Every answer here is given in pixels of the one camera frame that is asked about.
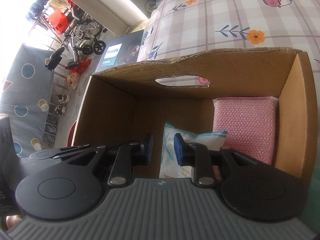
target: cardboard flap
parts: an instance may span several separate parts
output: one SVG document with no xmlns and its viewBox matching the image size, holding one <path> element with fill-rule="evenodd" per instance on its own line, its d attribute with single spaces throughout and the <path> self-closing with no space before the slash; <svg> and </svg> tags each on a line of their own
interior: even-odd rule
<svg viewBox="0 0 320 240">
<path fill-rule="evenodd" d="M 279 97 L 300 52 L 289 48 L 219 49 L 122 65 L 94 76 L 137 97 Z M 205 77 L 210 86 L 172 88 L 155 82 L 157 78 L 181 74 Z"/>
<path fill-rule="evenodd" d="M 275 167 L 310 183 L 317 147 L 317 99 L 306 52 L 299 53 L 279 97 Z"/>
</svg>

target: cardboard box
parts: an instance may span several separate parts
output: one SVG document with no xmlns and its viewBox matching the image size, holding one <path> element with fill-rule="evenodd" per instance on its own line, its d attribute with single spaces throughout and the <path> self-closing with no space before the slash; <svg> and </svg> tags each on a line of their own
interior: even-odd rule
<svg viewBox="0 0 320 240">
<path fill-rule="evenodd" d="M 166 87 L 155 79 L 198 75 L 210 86 Z M 165 122 L 195 133 L 212 131 L 212 100 L 279 98 L 275 166 L 310 183 L 317 145 L 317 101 L 308 54 L 289 48 L 223 49 L 121 65 L 94 74 L 81 105 L 74 145 L 141 141 L 153 133 L 152 163 L 136 177 L 158 178 Z"/>
</svg>

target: gray ribbed surface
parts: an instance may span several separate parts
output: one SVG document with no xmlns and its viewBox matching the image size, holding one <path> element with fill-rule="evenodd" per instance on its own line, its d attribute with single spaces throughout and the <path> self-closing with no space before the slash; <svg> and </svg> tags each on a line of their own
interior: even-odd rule
<svg viewBox="0 0 320 240">
<path fill-rule="evenodd" d="M 309 240 L 316 235 L 298 219 L 266 224 L 239 217 L 213 190 L 196 188 L 189 179 L 135 179 L 127 188 L 111 190 L 79 219 L 26 218 L 8 234 L 17 240 Z"/>
</svg>

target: philips logo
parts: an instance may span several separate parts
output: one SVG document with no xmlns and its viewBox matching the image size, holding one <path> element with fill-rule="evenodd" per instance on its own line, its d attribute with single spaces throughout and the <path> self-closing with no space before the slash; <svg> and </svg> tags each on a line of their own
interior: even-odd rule
<svg viewBox="0 0 320 240">
<path fill-rule="evenodd" d="M 118 55 L 119 50 L 122 46 L 122 43 L 114 45 L 114 46 L 110 46 L 106 52 L 106 55 L 104 56 L 104 58 L 111 58 L 111 57 L 115 57 Z"/>
</svg>

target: orange flower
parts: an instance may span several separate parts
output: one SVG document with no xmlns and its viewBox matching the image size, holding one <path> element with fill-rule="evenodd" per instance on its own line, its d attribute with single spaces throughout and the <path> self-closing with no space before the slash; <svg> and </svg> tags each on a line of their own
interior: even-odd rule
<svg viewBox="0 0 320 240">
<path fill-rule="evenodd" d="M 247 35 L 247 39 L 251 41 L 252 44 L 259 44 L 260 42 L 264 42 L 266 38 L 262 31 L 251 30 Z"/>
<path fill-rule="evenodd" d="M 192 3 L 196 2 L 197 0 L 188 0 L 186 1 L 186 5 L 191 5 Z"/>
</svg>

